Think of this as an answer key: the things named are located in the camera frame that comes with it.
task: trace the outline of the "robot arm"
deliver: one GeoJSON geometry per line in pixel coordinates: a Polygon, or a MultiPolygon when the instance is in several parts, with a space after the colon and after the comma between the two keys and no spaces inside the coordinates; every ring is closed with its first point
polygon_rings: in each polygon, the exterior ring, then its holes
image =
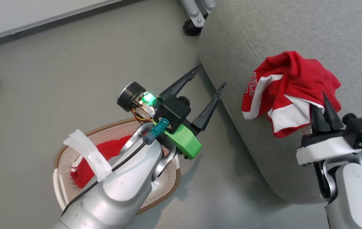
{"type": "Polygon", "coordinates": [[[313,133],[302,138],[298,164],[314,165],[330,228],[362,229],[362,118],[346,115],[342,130],[338,115],[326,111],[312,108],[313,133]],[[341,165],[329,169],[334,163],[341,165]]]}
{"type": "Polygon", "coordinates": [[[112,173],[101,183],[89,182],[67,205],[54,229],[125,228],[151,192],[151,181],[161,175],[175,154],[195,158],[201,149],[196,135],[205,130],[226,86],[223,83],[217,90],[197,121],[189,122],[189,100],[176,95],[201,67],[193,68],[158,98],[136,82],[122,90],[117,104],[132,111],[142,125],[120,151],[112,173]],[[167,155],[161,145],[169,149],[167,155]]]}

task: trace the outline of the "couch cushion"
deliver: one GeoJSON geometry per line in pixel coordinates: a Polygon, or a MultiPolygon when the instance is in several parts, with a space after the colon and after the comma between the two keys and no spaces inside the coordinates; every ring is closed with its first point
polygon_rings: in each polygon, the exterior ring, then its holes
{"type": "Polygon", "coordinates": [[[300,134],[276,139],[266,117],[245,120],[242,96],[253,70],[267,56],[294,50],[318,59],[341,81],[340,116],[362,116],[362,1],[222,0],[200,35],[200,57],[271,188],[289,203],[318,203],[313,166],[297,164],[300,134]]]}

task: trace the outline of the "red cloth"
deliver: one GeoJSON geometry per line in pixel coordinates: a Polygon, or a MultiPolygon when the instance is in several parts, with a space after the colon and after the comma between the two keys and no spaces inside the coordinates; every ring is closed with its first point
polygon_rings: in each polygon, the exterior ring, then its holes
{"type": "Polygon", "coordinates": [[[310,124],[310,104],[324,110],[324,93],[336,112],[338,79],[315,59],[297,52],[268,57],[252,74],[243,96],[246,119],[268,114],[274,136],[285,137],[310,124]]]}
{"type": "MultiPolygon", "coordinates": [[[[121,148],[123,148],[130,137],[131,135],[125,136],[119,140],[104,142],[97,145],[96,148],[98,148],[99,152],[106,160],[109,160],[110,158],[119,155],[121,148]]],[[[94,175],[95,174],[93,173],[85,158],[82,158],[76,169],[73,168],[71,170],[71,177],[79,188],[85,187],[85,185],[88,184],[94,175]]]]}

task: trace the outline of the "black wheel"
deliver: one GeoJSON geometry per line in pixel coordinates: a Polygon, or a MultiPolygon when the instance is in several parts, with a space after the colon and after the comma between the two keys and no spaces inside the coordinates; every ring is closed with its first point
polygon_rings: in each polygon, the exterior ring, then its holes
{"type": "Polygon", "coordinates": [[[354,113],[349,113],[349,114],[345,114],[345,116],[343,116],[342,118],[342,123],[347,125],[347,122],[349,121],[349,119],[355,119],[356,116],[354,113]]]}
{"type": "Polygon", "coordinates": [[[185,34],[188,36],[198,36],[202,30],[202,28],[195,27],[191,19],[187,20],[182,28],[184,29],[185,34]]]}

